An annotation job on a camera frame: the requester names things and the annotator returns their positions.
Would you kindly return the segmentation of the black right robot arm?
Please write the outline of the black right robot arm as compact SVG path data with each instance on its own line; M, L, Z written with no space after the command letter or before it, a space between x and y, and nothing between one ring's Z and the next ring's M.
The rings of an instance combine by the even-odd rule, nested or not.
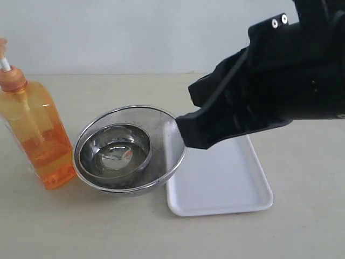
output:
M344 118L344 1L295 1L248 30L250 43L188 88L176 119L187 147L208 149L295 120Z

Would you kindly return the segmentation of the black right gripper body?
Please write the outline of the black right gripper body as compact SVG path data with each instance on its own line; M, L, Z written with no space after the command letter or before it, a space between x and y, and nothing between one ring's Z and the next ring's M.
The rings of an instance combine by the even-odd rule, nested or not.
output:
M226 59L224 126L281 127L344 118L344 13L277 29L250 28Z

